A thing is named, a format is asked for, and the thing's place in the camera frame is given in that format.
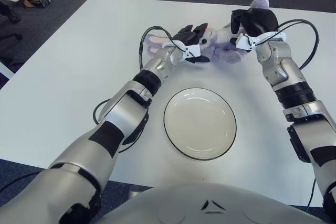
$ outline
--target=white table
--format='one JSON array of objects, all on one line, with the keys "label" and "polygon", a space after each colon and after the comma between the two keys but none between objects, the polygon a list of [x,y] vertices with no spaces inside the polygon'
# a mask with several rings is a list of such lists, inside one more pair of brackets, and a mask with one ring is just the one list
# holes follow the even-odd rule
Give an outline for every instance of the white table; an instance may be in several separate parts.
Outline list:
[{"label": "white table", "polygon": [[[143,32],[160,25],[172,34],[187,24],[221,28],[245,6],[151,0],[87,0],[0,91],[0,158],[46,168],[78,136],[94,127],[92,110],[139,71]],[[316,57],[303,71],[317,97],[336,116],[335,14],[273,9],[279,22],[304,18],[320,33]],[[314,36],[306,25],[286,31],[292,56],[302,63]],[[183,156],[163,127],[168,100],[189,87],[208,88],[232,107],[237,136],[212,161]],[[185,62],[155,96],[139,141],[120,154],[111,180],[146,186],[215,182],[250,189],[286,204],[305,205],[313,172],[298,160],[289,125],[264,80],[255,53],[234,65]],[[321,206],[316,189],[312,206]]]}]

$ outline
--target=plate rim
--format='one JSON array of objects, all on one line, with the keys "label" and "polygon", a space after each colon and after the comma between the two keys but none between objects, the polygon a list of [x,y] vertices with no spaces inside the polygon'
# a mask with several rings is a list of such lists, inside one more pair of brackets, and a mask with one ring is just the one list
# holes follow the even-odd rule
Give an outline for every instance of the plate rim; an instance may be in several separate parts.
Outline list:
[{"label": "plate rim", "polygon": [[[232,111],[233,118],[234,118],[234,120],[235,120],[235,135],[234,135],[233,141],[232,141],[231,145],[229,146],[229,148],[228,148],[225,152],[223,152],[222,154],[220,154],[220,155],[218,155],[218,156],[216,156],[216,157],[212,157],[212,158],[197,158],[197,157],[189,156],[189,155],[187,155],[186,153],[184,153],[182,150],[180,150],[179,148],[177,148],[177,146],[173,143],[173,141],[170,139],[170,137],[169,137],[169,135],[168,135],[167,128],[166,128],[166,124],[165,124],[165,120],[164,120],[164,116],[165,116],[165,114],[166,114],[167,106],[168,106],[168,104],[170,103],[170,101],[171,101],[171,100],[172,100],[178,93],[181,93],[181,92],[183,92],[184,90],[188,90],[188,89],[204,89],[204,90],[210,91],[210,92],[212,92],[212,93],[218,95],[221,99],[223,99],[223,101],[229,106],[229,108],[230,108],[231,111]],[[165,108],[164,108],[164,112],[163,112],[163,126],[164,126],[164,131],[166,132],[166,135],[167,135],[169,141],[171,142],[171,144],[172,144],[172,145],[173,145],[173,146],[174,146],[180,153],[182,153],[184,156],[187,156],[187,157],[189,157],[189,158],[192,158],[192,159],[194,159],[194,160],[199,160],[199,161],[210,161],[210,160],[214,160],[214,159],[216,159],[216,158],[219,158],[219,157],[223,156],[225,153],[227,153],[227,152],[231,149],[233,143],[234,143],[235,140],[236,140],[236,135],[237,135],[237,120],[236,120],[235,113],[233,112],[233,109],[231,108],[230,104],[228,104],[228,102],[227,102],[221,95],[219,95],[218,93],[216,93],[216,92],[214,92],[214,91],[212,91],[212,90],[210,90],[210,89],[199,88],[199,87],[192,87],[192,88],[182,89],[182,90],[180,90],[179,92],[175,93],[175,94],[169,99],[168,103],[166,104],[166,106],[165,106]]]}]

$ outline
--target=stuffed toy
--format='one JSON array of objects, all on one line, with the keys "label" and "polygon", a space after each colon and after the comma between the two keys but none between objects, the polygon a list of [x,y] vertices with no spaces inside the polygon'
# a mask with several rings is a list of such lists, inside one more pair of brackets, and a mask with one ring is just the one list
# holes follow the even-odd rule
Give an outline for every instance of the stuffed toy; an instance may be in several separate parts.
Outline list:
[{"label": "stuffed toy", "polygon": [[[250,4],[251,8],[269,8],[268,0],[253,0]],[[236,48],[230,42],[231,38],[237,38],[240,33],[244,33],[241,27],[237,34],[231,33],[231,24],[227,24],[222,29],[206,28],[203,36],[199,39],[201,47],[201,55],[209,59],[219,59],[227,63],[240,62],[247,51]],[[162,44],[168,42],[167,37],[160,37],[153,34],[148,34],[145,39],[145,45],[150,56],[155,56],[155,53]]]}]

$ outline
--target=white plate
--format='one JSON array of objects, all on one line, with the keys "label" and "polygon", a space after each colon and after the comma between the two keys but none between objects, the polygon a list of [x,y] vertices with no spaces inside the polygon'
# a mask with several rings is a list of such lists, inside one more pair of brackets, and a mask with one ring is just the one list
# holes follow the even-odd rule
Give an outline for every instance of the white plate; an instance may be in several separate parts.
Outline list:
[{"label": "white plate", "polygon": [[237,130],[226,101],[201,88],[185,89],[171,98],[164,111],[164,127],[180,152],[199,160],[222,156],[232,146]]}]

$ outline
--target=silver arm segment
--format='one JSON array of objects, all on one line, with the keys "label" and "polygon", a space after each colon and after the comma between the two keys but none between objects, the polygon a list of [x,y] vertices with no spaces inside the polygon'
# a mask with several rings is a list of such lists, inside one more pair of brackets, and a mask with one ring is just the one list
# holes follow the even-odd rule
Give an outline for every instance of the silver arm segment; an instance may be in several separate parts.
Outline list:
[{"label": "silver arm segment", "polygon": [[122,143],[137,137],[148,120],[148,106],[182,59],[168,46],[129,81],[102,109],[99,124],[75,140],[50,167],[0,208],[0,223],[88,223],[112,174]]},{"label": "silver arm segment", "polygon": [[311,163],[324,196],[326,212],[336,212],[336,123],[315,98],[306,79],[291,58],[284,41],[268,41],[256,48],[265,79],[284,108],[292,145],[304,162]]}]

